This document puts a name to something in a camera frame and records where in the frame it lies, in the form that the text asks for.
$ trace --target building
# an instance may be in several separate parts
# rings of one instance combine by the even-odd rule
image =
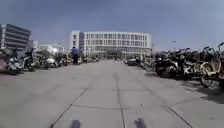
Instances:
[[[31,32],[11,24],[0,25],[1,48],[26,50]]]
[[[38,50],[46,50],[52,54],[55,53],[64,53],[65,48],[59,45],[47,44],[47,45],[39,45]]]
[[[87,56],[149,56],[151,45],[151,35],[140,32],[72,31],[70,36],[70,48],[76,47]]]
[[[34,51],[38,51],[38,41],[37,40],[29,40],[27,44],[27,50],[33,48]]]

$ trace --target glass facade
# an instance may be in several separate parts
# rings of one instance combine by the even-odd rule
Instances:
[[[103,57],[108,53],[120,53],[125,57],[151,54],[151,36],[147,33],[83,32],[83,35],[79,40],[75,40],[78,42],[73,40],[73,45],[83,44],[84,55],[99,54]]]

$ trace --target handlebar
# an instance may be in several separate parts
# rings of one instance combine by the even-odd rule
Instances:
[[[224,42],[220,43],[218,48],[219,48],[219,52],[220,52],[220,47],[224,45]]]

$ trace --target bicycle wheel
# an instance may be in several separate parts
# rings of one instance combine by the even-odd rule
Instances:
[[[212,72],[212,66],[207,63],[201,68],[200,75],[200,83],[204,88],[208,88],[213,84],[213,80],[209,79],[209,77],[207,76],[208,72]]]

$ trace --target pavement crack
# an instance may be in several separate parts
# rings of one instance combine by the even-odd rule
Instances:
[[[62,116],[73,106],[73,104],[86,92],[88,88],[85,88],[81,94],[65,109],[65,111],[51,124],[50,128],[54,128],[54,125],[62,118]]]
[[[128,72],[129,74],[131,74],[131,76],[139,83],[140,86],[144,87],[147,91],[149,91],[152,95],[154,95],[155,97],[157,97],[157,99],[159,99],[165,107],[167,107],[170,111],[172,111],[179,119],[181,119],[186,125],[188,125],[190,128],[193,128],[193,126],[188,123],[183,117],[181,117],[174,109],[172,109],[172,107],[167,104],[165,102],[165,100],[163,100],[163,98],[161,98],[160,96],[158,96],[157,94],[155,94],[150,88],[148,88],[144,83],[141,82],[141,80],[139,80],[139,78],[137,78],[131,71],[129,71],[128,69],[124,69],[122,68],[124,71]]]
[[[119,103],[120,110],[121,110],[121,118],[122,118],[123,128],[125,128],[124,112],[123,112],[123,108],[122,108],[122,105],[121,105],[120,90],[119,90],[119,87],[118,87],[118,76],[116,74],[116,65],[115,64],[114,64],[114,74],[113,74],[113,77],[114,77],[115,82],[116,82],[117,97],[118,97],[118,103]]]
[[[98,107],[98,106],[83,106],[83,105],[72,105],[72,106],[81,107],[81,108],[110,109],[110,110],[120,109],[120,108],[103,108],[103,107]]]

